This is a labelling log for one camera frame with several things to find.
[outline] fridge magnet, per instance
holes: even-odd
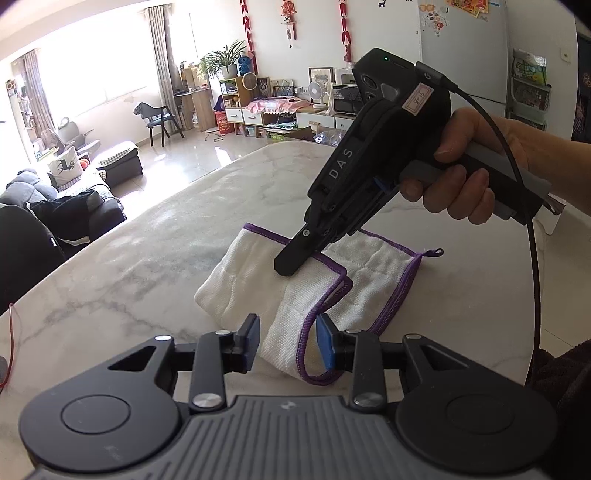
[[[432,29],[435,32],[435,35],[439,36],[441,30],[448,25],[445,17],[445,13],[447,13],[446,7],[437,9],[433,4],[420,4],[418,10],[421,15],[421,26],[423,31],[426,29]]]

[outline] white marble surface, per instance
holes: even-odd
[[[311,182],[332,152],[306,142],[259,150],[195,182],[86,248],[16,305],[13,376],[0,395],[0,478],[31,470],[17,429],[36,394],[162,333],[194,342],[215,323],[193,295],[245,222],[293,236],[309,205]],[[474,227],[420,204],[394,199],[367,229],[415,251],[444,248],[425,261],[383,339],[422,333],[523,382],[533,345],[534,311],[525,228],[493,218]],[[0,355],[8,355],[8,314]],[[187,394],[187,377],[175,397]],[[249,375],[226,376],[229,394],[325,394],[260,359]],[[395,376],[390,396],[400,395]]]

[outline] curtain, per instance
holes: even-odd
[[[27,88],[27,96],[31,102],[31,113],[35,119],[35,132],[37,137],[41,137],[44,130],[55,130],[56,126],[51,117],[51,111],[41,83],[39,75],[39,62],[37,60],[37,51],[31,50],[22,57],[25,64],[25,72],[22,76]]]
[[[184,119],[178,114],[176,99],[174,98],[171,68],[176,71],[172,50],[170,49],[170,35],[167,39],[167,23],[169,10],[164,5],[156,5],[145,10],[150,21],[150,33],[152,34],[152,45],[154,47],[154,59],[158,72],[158,84],[160,86],[160,98],[170,108],[173,117],[179,122],[182,128],[187,126]]]

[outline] gray ribbed surface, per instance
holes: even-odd
[[[339,397],[238,397],[236,404],[224,413],[195,417],[179,441],[149,464],[107,477],[109,480],[468,479],[438,471],[410,455],[384,418],[355,414]],[[30,478],[61,477],[39,470]],[[503,478],[545,477],[529,471]]]

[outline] picture frame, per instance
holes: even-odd
[[[293,80],[271,80],[269,86],[271,87],[272,97],[285,97],[295,94]]]
[[[258,86],[260,97],[269,98],[271,96],[271,81],[269,77],[259,77]]]
[[[335,69],[333,67],[312,67],[308,69],[310,73],[310,83],[318,82],[325,90],[328,90],[328,84],[335,82]]]

